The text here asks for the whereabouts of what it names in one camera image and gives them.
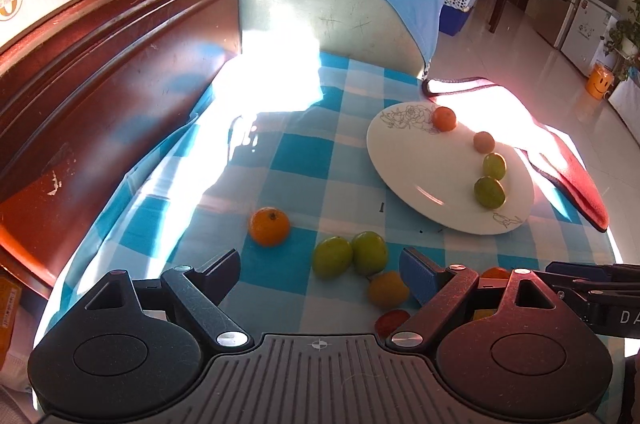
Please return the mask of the yellow-orange fruit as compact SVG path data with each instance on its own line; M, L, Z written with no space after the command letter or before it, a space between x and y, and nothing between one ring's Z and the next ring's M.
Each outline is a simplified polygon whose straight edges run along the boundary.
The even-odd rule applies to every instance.
M369 283L369 302L381 311L390 311L402 305L409 295L410 291L398 271L377 275Z

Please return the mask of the red cherry tomato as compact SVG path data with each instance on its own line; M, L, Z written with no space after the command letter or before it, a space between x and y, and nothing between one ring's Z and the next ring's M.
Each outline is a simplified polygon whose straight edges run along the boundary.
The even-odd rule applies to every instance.
M376 319L374 331L381 340L386 340L387 337L390 337L396 332L410 317L411 315L408 311L404 311L403 309L386 311L385 314L382 314L382 316Z

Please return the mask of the green fruit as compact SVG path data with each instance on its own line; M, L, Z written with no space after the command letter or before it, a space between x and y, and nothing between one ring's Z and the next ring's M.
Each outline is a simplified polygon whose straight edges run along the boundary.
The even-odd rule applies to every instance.
M360 276L369 277L385 269L388 248L385 240L374 231L364 231L352 238L354 267Z
M322 240L312 253L312 270L322 279L332 279L352 266L354 251L352 245L343 237L329 237Z
M491 176L480 177L474 184L474 197L482 207L497 210L506 202L506 193L498 181Z
M483 159L483 174L501 181L506 176L506 159L498 152L491 152Z

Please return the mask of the large orange tangerine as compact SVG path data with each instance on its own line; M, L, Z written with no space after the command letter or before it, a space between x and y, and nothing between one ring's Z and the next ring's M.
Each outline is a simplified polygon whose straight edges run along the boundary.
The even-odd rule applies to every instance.
M252 214L248 222L248 234L255 243L265 248L283 243L290 231L288 215L276 207L262 207Z

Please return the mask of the brownish small fruit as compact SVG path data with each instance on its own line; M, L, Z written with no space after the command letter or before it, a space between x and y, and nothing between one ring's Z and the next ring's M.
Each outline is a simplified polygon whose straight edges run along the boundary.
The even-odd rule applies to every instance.
M495 150L496 142L495 138L488 132L482 131L474 134L473 137L474 149L482 155L488 155Z

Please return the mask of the white patterned plate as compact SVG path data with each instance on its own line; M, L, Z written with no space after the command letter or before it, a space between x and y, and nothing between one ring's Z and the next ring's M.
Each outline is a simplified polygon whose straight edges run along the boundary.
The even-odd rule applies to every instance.
M474 132L462 123L440 132L431 122L435 109L429 102L407 102L375 114L367 151L385 185L413 210L462 233L500 235L523 225L534 204L534 185L518 151L496 145L506 159L500 181L506 202L495 210L483 207L474 196L484 160L474 149Z

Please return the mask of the orange on plate top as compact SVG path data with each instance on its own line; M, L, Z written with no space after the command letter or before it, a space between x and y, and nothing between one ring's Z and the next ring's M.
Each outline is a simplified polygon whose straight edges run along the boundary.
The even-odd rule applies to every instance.
M457 127L457 116L448 107L437 107L432 112L432 124L439 132L451 132Z

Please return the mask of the blue checkered tablecloth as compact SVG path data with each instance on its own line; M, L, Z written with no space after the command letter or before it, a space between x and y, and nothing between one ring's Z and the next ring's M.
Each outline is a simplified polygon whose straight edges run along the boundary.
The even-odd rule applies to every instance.
M420 96L414 77L328 54L288 70L230 60L188 122L124 176L56 280L39 332L108 270L156 278L232 249L241 278L222 306L248 332L369 332L378 314L366 281L322 281L311 269L318 242L367 230L386 241L390 269L407 247L476 270L613 262L608 235L541 177L528 220L498 236L460 233L402 202L374 170L367 128L384 108ZM248 234L262 207L290 219L276 247Z

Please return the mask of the red fleece cloth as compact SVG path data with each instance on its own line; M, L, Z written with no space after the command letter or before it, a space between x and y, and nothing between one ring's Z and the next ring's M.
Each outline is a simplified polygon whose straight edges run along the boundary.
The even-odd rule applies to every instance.
M500 143L523 151L532 168L559 189L595 229L601 233L608 230L608 210L577 152L552 127L539 122L507 88L481 77L457 81L426 78L422 94L451 108L472 131L486 131Z

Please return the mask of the orange box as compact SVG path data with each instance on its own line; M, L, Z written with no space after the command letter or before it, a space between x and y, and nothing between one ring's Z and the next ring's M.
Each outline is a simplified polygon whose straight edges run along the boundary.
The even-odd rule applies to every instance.
M6 275L0 277L0 352L1 361L11 345L15 317L20 307L21 285Z

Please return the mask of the yellow smiley bin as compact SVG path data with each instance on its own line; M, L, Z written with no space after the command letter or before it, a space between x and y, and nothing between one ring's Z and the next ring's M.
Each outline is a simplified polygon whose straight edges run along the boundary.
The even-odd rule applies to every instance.
M597 62L588 77L586 92L594 99L603 99L614 81L614 74L608 68Z

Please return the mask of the wooden sofa backrest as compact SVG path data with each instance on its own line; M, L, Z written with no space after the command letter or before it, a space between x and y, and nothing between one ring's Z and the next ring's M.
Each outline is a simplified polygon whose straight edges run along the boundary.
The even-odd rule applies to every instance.
M1 267L48 297L125 174L241 47L239 0L79 0L1 55Z

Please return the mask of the small white fridge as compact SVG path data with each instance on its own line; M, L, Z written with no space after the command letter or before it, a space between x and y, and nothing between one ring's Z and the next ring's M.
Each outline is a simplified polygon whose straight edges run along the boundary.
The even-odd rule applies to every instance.
M575 15L561 46L561 53L589 77L594 66L601 64L612 70L616 54L607 53L608 32L615 27L620 14L599 0L579 0Z

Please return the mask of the potted green plant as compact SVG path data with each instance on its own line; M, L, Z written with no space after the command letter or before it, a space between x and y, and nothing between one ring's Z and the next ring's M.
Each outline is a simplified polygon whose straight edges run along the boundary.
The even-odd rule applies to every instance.
M639 68L639 0L631 0L628 18L620 19L608 32L605 54L616 58L613 69L617 81L625 81L631 68Z

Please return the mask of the blue storage box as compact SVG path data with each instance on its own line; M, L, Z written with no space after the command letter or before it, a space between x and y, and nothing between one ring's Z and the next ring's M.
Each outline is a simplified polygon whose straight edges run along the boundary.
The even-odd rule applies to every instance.
M458 10L455 7L444 5L439 16L439 31L447 36L456 36L464 27L471 12Z

